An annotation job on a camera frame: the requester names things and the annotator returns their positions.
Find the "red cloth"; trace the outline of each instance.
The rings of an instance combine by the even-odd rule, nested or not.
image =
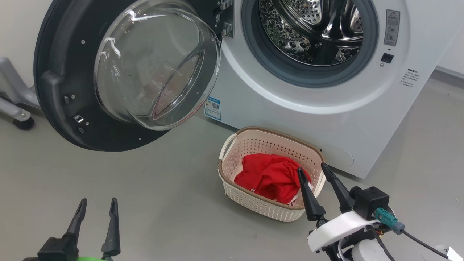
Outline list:
[[[258,195],[289,204],[300,189],[300,165],[287,157],[251,154],[243,157],[242,165],[243,171],[235,177],[234,182]],[[311,182],[308,173],[303,171]]]

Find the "cable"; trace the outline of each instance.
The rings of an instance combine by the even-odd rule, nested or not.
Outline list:
[[[431,247],[431,246],[425,244],[424,242],[420,241],[419,239],[415,238],[415,237],[412,236],[410,233],[406,232],[404,229],[402,229],[401,232],[403,232],[403,234],[405,234],[407,237],[409,237],[410,239],[416,241],[417,243],[419,243],[419,244],[422,245],[423,247],[427,248],[428,250],[430,250],[430,251],[436,253],[437,255],[439,255],[439,256],[441,256],[441,257],[443,257],[443,258],[445,258],[445,259],[448,259],[448,256],[447,256],[447,255],[441,253],[440,251],[434,249],[433,247]]]
[[[383,248],[383,251],[384,251],[385,254],[388,256],[388,258],[389,258],[391,261],[395,261],[395,259],[393,258],[393,256],[390,254],[390,252],[388,251],[388,249],[387,249],[387,248],[385,247],[385,245],[383,244],[382,239],[380,239],[379,234],[377,233],[377,231],[375,231],[374,229],[372,229],[372,232],[374,233],[375,239],[377,239],[377,242],[378,242],[379,245]]]

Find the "open door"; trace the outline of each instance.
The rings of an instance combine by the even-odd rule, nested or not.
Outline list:
[[[54,0],[34,80],[60,135],[89,150],[124,151],[189,119],[219,64],[217,35],[186,0]]]

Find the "floor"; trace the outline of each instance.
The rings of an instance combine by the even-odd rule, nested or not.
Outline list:
[[[348,188],[382,189],[407,231],[464,255],[464,89],[456,86],[464,83],[435,72],[367,179],[340,177]],[[82,198],[80,254],[100,257],[112,197],[121,226],[116,261],[328,260],[307,245],[314,223],[281,223],[224,195],[217,161],[230,128],[198,114],[143,148],[102,153],[66,142],[40,113],[34,118],[31,131],[0,118],[3,260],[34,256],[60,237]],[[328,219],[339,215],[330,186],[318,199]],[[440,260],[404,235],[383,241],[397,260]]]

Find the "plastic basket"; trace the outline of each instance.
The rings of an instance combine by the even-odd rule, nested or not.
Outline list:
[[[311,177],[313,193],[317,197],[325,183],[321,169],[324,157],[314,146],[276,131],[258,127],[248,127],[231,135],[219,155],[218,172],[224,184],[226,195],[238,204],[264,216],[292,222],[301,217],[304,205],[289,206],[248,191],[231,180],[243,157],[249,154],[277,154],[293,159]]]

